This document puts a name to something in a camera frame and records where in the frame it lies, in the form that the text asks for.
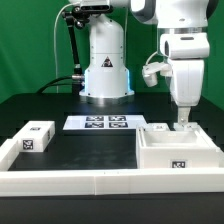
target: white cube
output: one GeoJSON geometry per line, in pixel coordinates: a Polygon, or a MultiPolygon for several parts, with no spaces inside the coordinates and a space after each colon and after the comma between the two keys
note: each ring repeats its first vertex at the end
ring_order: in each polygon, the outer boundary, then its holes
{"type": "Polygon", "coordinates": [[[43,152],[55,134],[54,121],[29,121],[14,137],[20,152],[43,152]]]}

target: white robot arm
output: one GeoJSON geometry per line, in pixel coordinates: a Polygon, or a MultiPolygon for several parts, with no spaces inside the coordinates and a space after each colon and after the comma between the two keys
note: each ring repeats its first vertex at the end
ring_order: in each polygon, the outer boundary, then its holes
{"type": "Polygon", "coordinates": [[[116,104],[134,95],[129,88],[129,71],[124,65],[124,31],[106,17],[113,7],[129,7],[129,0],[70,0],[76,27],[89,24],[90,65],[85,71],[85,88],[79,93],[89,103],[116,104]]]}
{"type": "Polygon", "coordinates": [[[148,86],[157,84],[156,72],[169,81],[169,89],[178,106],[178,123],[185,125],[191,106],[199,102],[204,58],[209,56],[207,17],[212,14],[217,0],[141,0],[139,9],[132,10],[144,23],[157,24],[157,53],[162,63],[146,64],[143,78],[148,86]]]}

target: warning label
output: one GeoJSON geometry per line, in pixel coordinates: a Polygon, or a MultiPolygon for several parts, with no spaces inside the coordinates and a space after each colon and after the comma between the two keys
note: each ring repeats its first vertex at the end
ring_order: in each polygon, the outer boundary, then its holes
{"type": "Polygon", "coordinates": [[[107,57],[104,61],[104,63],[102,64],[102,67],[107,67],[107,68],[111,68],[113,67],[111,60],[109,57],[107,57]]]}

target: black table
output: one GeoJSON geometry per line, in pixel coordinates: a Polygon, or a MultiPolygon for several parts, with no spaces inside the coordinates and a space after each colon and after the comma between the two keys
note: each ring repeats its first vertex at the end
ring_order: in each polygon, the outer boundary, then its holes
{"type": "MultiPolygon", "coordinates": [[[[172,127],[177,108],[167,93],[138,93],[133,102],[97,106],[71,94],[21,94],[0,105],[0,143],[29,120],[54,120],[44,153],[20,153],[11,170],[136,168],[135,130],[63,131],[68,115],[143,115],[172,127]]],[[[197,122],[224,150],[224,112],[202,98],[197,122]]],[[[0,198],[2,223],[223,223],[224,193],[0,198]]]]}

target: white container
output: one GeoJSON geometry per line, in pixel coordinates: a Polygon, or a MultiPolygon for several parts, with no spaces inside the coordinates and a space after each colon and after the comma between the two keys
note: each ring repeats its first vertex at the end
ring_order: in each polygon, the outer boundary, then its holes
{"type": "Polygon", "coordinates": [[[151,128],[136,129],[138,168],[219,167],[223,152],[200,126],[183,131],[151,128]]]}

